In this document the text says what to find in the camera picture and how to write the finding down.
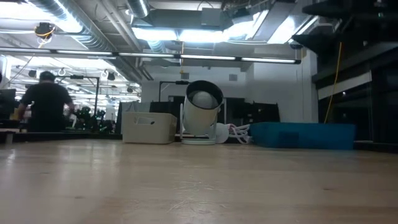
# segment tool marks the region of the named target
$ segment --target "man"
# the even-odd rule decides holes
[[[67,104],[70,111],[75,110],[68,91],[54,81],[55,75],[48,71],[42,72],[39,84],[32,85],[21,99],[18,107],[19,119],[23,119],[27,105],[33,103],[28,125],[30,132],[62,131],[65,128],[63,106]]]

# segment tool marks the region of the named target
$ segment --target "air vent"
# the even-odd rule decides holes
[[[189,79],[189,73],[187,73],[187,72],[181,73],[181,79],[182,80],[188,80]]]
[[[238,75],[229,74],[229,80],[232,82],[236,82],[238,80]]]

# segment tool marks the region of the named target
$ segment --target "white storage bin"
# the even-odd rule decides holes
[[[123,112],[124,143],[168,144],[174,142],[177,118],[168,113]]]

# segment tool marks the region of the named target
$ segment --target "wooden table surface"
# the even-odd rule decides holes
[[[398,223],[398,156],[78,140],[0,146],[0,223]]]

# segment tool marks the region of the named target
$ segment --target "black shirt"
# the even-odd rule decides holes
[[[68,91],[56,83],[33,85],[21,99],[25,105],[33,103],[29,121],[31,131],[61,131],[63,106],[71,102]]]

